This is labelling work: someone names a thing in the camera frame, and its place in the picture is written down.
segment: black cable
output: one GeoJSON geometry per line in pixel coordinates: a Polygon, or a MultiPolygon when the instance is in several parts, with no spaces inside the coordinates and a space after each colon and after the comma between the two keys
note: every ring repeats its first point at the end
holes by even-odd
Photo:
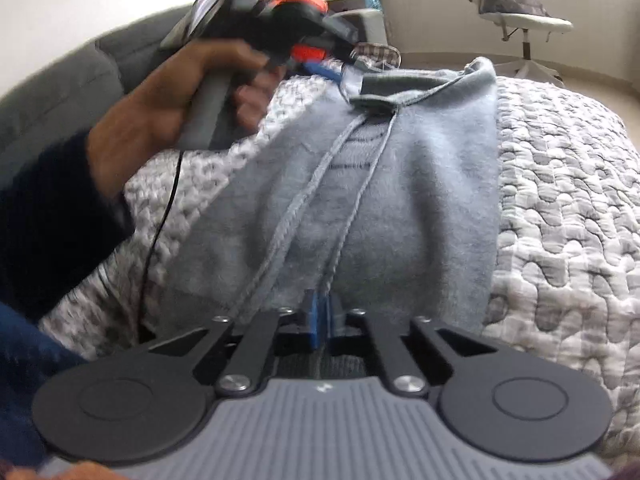
{"type": "Polygon", "coordinates": [[[171,194],[169,195],[169,200],[166,203],[166,208],[164,209],[164,215],[162,215],[162,220],[158,225],[158,229],[156,229],[156,234],[154,236],[153,241],[151,242],[151,247],[149,247],[149,252],[146,255],[145,266],[143,267],[143,270],[142,270],[142,282],[140,283],[140,297],[138,298],[138,342],[139,343],[144,343],[155,337],[155,335],[151,331],[149,331],[145,326],[142,325],[142,319],[143,319],[142,307],[145,303],[145,289],[146,289],[146,282],[148,282],[148,279],[149,279],[149,265],[151,264],[151,258],[154,255],[156,242],[160,237],[160,233],[162,232],[162,228],[164,227],[166,218],[169,216],[169,211],[171,211],[171,206],[174,204],[175,192],[178,189],[178,180],[180,180],[180,167],[182,165],[183,155],[184,155],[184,152],[178,153],[178,162],[175,165],[174,186],[171,188],[171,194]]]}

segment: orange part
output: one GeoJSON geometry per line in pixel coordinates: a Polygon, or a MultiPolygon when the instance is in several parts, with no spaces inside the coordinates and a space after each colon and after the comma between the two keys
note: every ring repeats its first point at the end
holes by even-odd
{"type": "Polygon", "coordinates": [[[284,2],[303,2],[315,7],[320,12],[329,12],[329,4],[324,0],[274,0],[273,5],[277,6],[284,2]]]}
{"type": "Polygon", "coordinates": [[[315,46],[297,44],[291,47],[291,57],[299,62],[322,61],[326,57],[326,50],[315,46]]]}

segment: black circular pad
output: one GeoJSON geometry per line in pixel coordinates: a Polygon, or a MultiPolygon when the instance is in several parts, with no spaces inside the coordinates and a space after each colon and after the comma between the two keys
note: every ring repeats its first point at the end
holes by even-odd
{"type": "Polygon", "coordinates": [[[206,412],[206,390],[179,361],[144,353],[72,368],[38,391],[34,423],[50,446],[76,460],[123,464],[157,456],[206,412]]]}
{"type": "Polygon", "coordinates": [[[521,462],[591,449],[612,415],[606,392],[586,374],[517,351],[462,360],[438,407],[473,447],[521,462]]]}

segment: fingers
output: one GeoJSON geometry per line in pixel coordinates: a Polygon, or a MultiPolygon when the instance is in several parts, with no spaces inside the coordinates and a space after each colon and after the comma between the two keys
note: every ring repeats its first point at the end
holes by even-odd
{"type": "Polygon", "coordinates": [[[251,81],[251,85],[272,96],[282,81],[284,73],[284,67],[278,67],[273,72],[258,72],[258,75],[251,81]]]}
{"type": "Polygon", "coordinates": [[[4,476],[6,480],[40,480],[33,469],[14,467],[4,476]]]}
{"type": "Polygon", "coordinates": [[[285,69],[258,72],[251,84],[241,86],[235,94],[238,123],[250,132],[257,132],[267,114],[273,93],[284,77],[285,69]]]}
{"type": "Polygon", "coordinates": [[[205,71],[225,68],[258,72],[269,60],[240,40],[196,40],[182,51],[185,56],[193,56],[205,71]]]}
{"type": "Polygon", "coordinates": [[[242,86],[236,91],[236,102],[238,107],[248,105],[262,114],[266,114],[272,95],[273,91],[267,93],[255,86],[242,86]]]}
{"type": "Polygon", "coordinates": [[[260,128],[260,121],[264,118],[264,115],[265,114],[257,108],[244,104],[238,107],[236,117],[238,118],[238,124],[240,124],[240,126],[254,134],[257,133],[260,128]]]}

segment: grey couch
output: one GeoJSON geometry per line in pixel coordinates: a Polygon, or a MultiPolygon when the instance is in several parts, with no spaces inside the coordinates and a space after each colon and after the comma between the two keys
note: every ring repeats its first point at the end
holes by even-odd
{"type": "Polygon", "coordinates": [[[90,128],[165,57],[158,45],[188,7],[89,42],[0,100],[0,187],[47,146],[90,128]]]}

